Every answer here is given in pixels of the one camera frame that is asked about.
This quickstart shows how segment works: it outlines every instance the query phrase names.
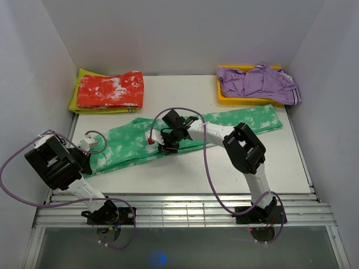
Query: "green cloth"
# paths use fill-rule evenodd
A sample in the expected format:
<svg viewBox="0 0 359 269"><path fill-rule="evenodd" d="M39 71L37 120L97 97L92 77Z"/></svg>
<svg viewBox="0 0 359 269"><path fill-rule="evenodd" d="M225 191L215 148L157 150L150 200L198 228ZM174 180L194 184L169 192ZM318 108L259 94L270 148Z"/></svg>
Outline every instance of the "green cloth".
<svg viewBox="0 0 359 269"><path fill-rule="evenodd" d="M265 133L282 128L272 105L256 106L248 109L237 109L227 112L204 114L207 122L224 126L236 126L247 123L256 133ZM136 164L142 164L165 157L158 152L158 145L148 145L145 133L150 129L152 119L136 118L131 123L109 130L105 136L107 149L101 154L93 154L90 165L93 175L109 173ZM167 125L158 119L154 129L161 130ZM104 142L97 136L99 146L93 151L101 150ZM183 140L179 143L179 153L203 149L202 141Z"/></svg>

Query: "red cloth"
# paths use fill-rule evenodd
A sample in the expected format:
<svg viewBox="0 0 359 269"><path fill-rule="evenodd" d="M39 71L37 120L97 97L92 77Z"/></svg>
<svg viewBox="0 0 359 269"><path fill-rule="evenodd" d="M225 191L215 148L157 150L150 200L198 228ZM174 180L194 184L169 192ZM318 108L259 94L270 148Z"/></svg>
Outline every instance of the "red cloth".
<svg viewBox="0 0 359 269"><path fill-rule="evenodd" d="M77 93L81 108L142 108L144 79L141 72L132 71L119 76L84 75Z"/></svg>

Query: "gray wall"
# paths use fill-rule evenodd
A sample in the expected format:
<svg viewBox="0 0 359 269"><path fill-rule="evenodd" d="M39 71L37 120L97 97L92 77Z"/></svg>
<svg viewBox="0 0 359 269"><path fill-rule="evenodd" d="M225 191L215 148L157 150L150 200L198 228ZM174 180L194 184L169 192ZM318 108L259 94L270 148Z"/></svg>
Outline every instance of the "gray wall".
<svg viewBox="0 0 359 269"><path fill-rule="evenodd" d="M326 0L289 71L303 103L291 110L319 197L330 202L352 268L359 268L359 7Z"/></svg>
<svg viewBox="0 0 359 269"><path fill-rule="evenodd" d="M48 128L67 134L76 67L40 0L0 0L0 163ZM23 154L5 185L42 203L47 187ZM0 190L0 268L21 268L35 208Z"/></svg>
<svg viewBox="0 0 359 269"><path fill-rule="evenodd" d="M43 0L77 67L114 75L288 66L324 0Z"/></svg>

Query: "yellow bin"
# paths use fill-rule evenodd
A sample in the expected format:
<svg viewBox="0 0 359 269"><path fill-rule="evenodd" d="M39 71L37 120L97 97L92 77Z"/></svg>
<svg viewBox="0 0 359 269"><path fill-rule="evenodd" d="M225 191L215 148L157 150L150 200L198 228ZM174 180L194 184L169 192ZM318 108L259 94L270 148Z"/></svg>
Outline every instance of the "yellow bin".
<svg viewBox="0 0 359 269"><path fill-rule="evenodd" d="M254 66L225 66L220 65L221 67L228 67L228 68L236 68L240 69L244 72L247 72L254 68ZM273 69L279 70L281 69L280 66L272 66ZM220 83L219 79L217 78L217 91L218 91L218 101L221 105L266 105L266 104L272 104L275 106L284 106L283 104L274 101L272 99L268 98L233 98L233 97L226 97L222 94L220 90Z"/></svg>

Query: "purple cloth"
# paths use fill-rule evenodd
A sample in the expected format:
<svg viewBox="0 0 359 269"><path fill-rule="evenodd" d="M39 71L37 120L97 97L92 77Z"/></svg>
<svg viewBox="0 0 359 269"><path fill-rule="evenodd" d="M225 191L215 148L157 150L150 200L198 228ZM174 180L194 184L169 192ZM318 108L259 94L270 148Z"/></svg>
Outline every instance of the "purple cloth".
<svg viewBox="0 0 359 269"><path fill-rule="evenodd" d="M270 98L285 105L301 102L297 84L283 69L258 64L244 73L239 69L217 67L217 77L226 97Z"/></svg>

